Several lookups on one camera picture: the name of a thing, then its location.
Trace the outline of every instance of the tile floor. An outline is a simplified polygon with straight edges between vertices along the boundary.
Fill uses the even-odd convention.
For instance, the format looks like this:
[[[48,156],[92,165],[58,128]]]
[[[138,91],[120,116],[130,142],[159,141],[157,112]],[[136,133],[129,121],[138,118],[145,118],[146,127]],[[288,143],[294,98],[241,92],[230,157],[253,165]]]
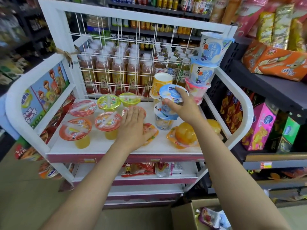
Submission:
[[[69,192],[58,193],[61,180],[43,180],[41,162],[17,161],[9,152],[0,163],[0,230],[38,229]],[[293,230],[307,226],[307,206],[279,209]],[[171,230],[168,207],[104,210],[95,230]]]

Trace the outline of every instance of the person's left hand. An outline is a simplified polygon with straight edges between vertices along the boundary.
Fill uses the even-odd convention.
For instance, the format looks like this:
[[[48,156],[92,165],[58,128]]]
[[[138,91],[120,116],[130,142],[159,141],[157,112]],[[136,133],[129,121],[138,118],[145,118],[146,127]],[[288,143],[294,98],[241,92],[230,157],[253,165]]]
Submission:
[[[114,144],[121,145],[129,154],[141,147],[157,132],[157,129],[152,129],[143,134],[143,120],[144,110],[137,106],[129,107],[121,120]]]

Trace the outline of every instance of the display rack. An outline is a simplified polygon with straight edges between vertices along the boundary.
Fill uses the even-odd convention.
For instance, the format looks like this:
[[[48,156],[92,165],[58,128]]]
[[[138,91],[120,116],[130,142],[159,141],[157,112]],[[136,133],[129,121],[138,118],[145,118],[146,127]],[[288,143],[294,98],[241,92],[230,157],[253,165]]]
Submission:
[[[210,31],[214,29],[222,34],[224,37],[231,38],[236,30],[234,26],[195,21],[190,19],[178,19],[170,16],[160,16],[148,13],[139,13],[128,10],[106,8],[93,5],[69,3],[56,0],[39,0],[40,6],[44,13],[44,17],[48,23],[52,38],[55,42],[56,47],[66,51],[68,53],[75,52],[75,46],[79,47],[81,54],[85,54],[84,49],[88,46],[94,38],[98,38],[101,42],[105,40],[113,40],[110,37],[106,37],[104,32],[99,36],[96,35],[84,35],[81,32],[84,29],[79,28],[79,32],[70,32],[65,11],[73,12],[77,14],[87,14],[97,16],[97,21],[101,17],[109,18],[121,18],[136,21],[149,21],[157,24],[169,24],[174,26],[183,26],[202,29],[205,31]],[[122,28],[118,29],[120,34],[122,34]],[[157,36],[157,29],[154,31],[154,38]],[[75,41],[72,40],[72,35],[79,36]],[[123,42],[121,38],[116,39],[118,42]],[[137,45],[140,44],[139,40],[131,40]],[[52,119],[54,114],[58,111],[60,106],[63,104],[67,96],[71,91],[74,92],[76,100],[83,99],[97,99],[103,94],[96,92],[95,86],[99,85],[98,81],[91,81],[90,83],[85,83],[82,77],[82,71],[95,71],[89,67],[82,67],[79,65],[78,56],[75,54],[71,55],[72,66],[68,63],[66,58],[60,54],[54,54],[50,58],[44,60],[41,64],[36,66],[34,69],[29,71],[25,76],[22,76],[18,81],[16,81],[7,94],[6,99],[6,113],[12,126],[25,138],[51,165],[59,171],[59,173],[72,185],[77,185],[86,174],[93,168],[94,164],[87,164],[85,162],[98,162],[103,155],[108,150],[109,146],[113,143],[112,140],[105,139],[102,132],[98,132],[94,127],[90,133],[91,143],[85,149],[77,149],[74,143],[69,144],[69,142],[64,141],[59,137],[59,128],[54,133],[49,143],[46,145],[40,138],[41,132],[47,126],[49,121]],[[55,64],[62,61],[65,72],[69,79],[70,85],[65,89],[65,91],[60,95],[58,100],[53,104],[47,114],[43,117],[39,125],[32,129],[24,120],[21,113],[20,101],[24,91],[36,82],[40,77],[42,77],[46,72],[49,71]],[[240,139],[247,133],[251,124],[253,109],[252,104],[247,95],[240,89],[220,68],[216,69],[216,76],[236,95],[242,104],[243,108],[243,119],[242,124],[238,130],[232,135],[222,120],[221,116],[218,114],[217,109],[214,107],[210,98],[205,95],[204,100],[208,104],[212,113],[216,117],[217,121],[221,124],[222,131],[226,136],[225,145],[231,149],[235,146]],[[121,89],[124,90],[127,85],[121,84]],[[144,88],[151,88],[150,85],[143,86]],[[155,124],[155,117],[153,113],[153,103],[152,98],[148,96],[142,97],[142,102],[139,106],[142,106],[146,112],[147,116],[145,122]],[[72,116],[67,114],[64,120],[71,119]],[[181,119],[175,121],[175,125],[182,122]],[[196,182],[198,182],[207,172],[203,161],[203,156],[201,149],[199,147],[186,148],[184,150],[178,150],[174,148],[166,139],[166,131],[159,131],[159,135],[153,142],[149,145],[141,147],[140,149],[134,151],[129,155],[127,162],[148,162],[148,161],[181,161],[184,172],[182,174],[174,175],[168,178],[158,178],[155,176],[141,175],[131,178],[122,178],[120,174],[114,180],[111,187],[110,193],[108,195],[108,201],[106,205],[130,205],[135,203],[156,203],[165,200],[174,201],[176,198],[181,196],[184,192],[191,189]],[[75,166],[72,173],[64,166],[64,162],[74,162],[79,163]]]

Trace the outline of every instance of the gold snack package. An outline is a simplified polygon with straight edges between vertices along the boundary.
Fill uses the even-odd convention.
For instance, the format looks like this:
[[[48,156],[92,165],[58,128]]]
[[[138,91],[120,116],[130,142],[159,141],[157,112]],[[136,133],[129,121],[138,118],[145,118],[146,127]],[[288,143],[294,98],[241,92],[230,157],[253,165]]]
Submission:
[[[292,19],[288,50],[306,52],[303,39],[303,24],[298,19]]]
[[[276,9],[271,46],[287,49],[293,8],[294,4],[288,4]]]
[[[263,12],[259,16],[260,24],[257,30],[257,39],[259,42],[270,46],[272,41],[272,31],[275,13]]]

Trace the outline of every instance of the forearm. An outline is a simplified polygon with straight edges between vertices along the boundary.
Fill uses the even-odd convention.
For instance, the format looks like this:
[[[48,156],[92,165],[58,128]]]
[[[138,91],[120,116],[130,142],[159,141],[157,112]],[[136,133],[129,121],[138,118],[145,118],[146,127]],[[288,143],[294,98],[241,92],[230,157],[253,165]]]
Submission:
[[[112,182],[127,158],[123,150],[120,145],[112,145],[42,229],[93,229]]]
[[[273,202],[206,120],[193,125],[223,210],[234,229],[290,229]]]

